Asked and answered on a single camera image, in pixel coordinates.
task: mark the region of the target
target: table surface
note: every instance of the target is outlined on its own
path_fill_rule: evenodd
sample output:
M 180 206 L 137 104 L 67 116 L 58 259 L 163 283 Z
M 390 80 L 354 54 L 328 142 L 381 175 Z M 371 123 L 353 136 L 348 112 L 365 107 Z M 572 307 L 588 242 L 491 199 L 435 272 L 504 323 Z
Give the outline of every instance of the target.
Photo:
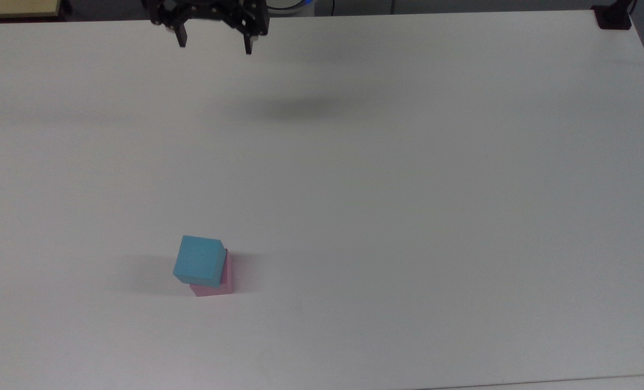
M 60 0 L 0 0 L 0 17 L 57 16 Z
M 644 50 L 590 11 L 0 25 L 0 388 L 644 375 Z M 196 298 L 181 235 L 236 293 Z
M 465 390 L 644 390 L 644 376 L 464 387 Z

